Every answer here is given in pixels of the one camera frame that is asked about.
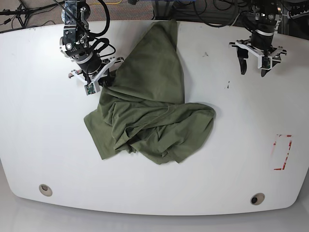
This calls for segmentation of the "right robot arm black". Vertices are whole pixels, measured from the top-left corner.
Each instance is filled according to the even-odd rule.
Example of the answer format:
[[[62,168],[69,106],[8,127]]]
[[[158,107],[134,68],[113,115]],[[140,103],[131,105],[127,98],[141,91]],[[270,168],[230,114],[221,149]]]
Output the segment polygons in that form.
[[[62,6],[64,22],[63,36],[60,38],[60,52],[75,62],[78,70],[72,70],[69,78],[78,78],[87,95],[100,92],[100,87],[111,86],[114,77],[110,76],[110,68],[124,61],[123,57],[116,58],[116,49],[109,39],[103,35],[110,26],[110,14],[107,4],[100,0],[106,15],[106,25],[99,33],[91,32],[88,18],[90,6],[85,0],[66,0]]]

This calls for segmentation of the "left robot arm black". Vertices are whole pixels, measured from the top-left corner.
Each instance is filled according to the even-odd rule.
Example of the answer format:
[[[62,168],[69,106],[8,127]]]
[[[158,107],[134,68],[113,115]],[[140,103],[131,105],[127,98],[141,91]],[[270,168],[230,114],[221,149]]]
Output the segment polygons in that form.
[[[283,47],[272,45],[282,21],[282,12],[275,0],[252,0],[250,6],[254,23],[244,13],[239,15],[245,29],[251,32],[250,38],[230,42],[229,46],[236,48],[242,75],[247,71],[247,59],[252,54],[257,58],[257,68],[264,77],[275,65],[281,63],[281,55],[287,54]]]

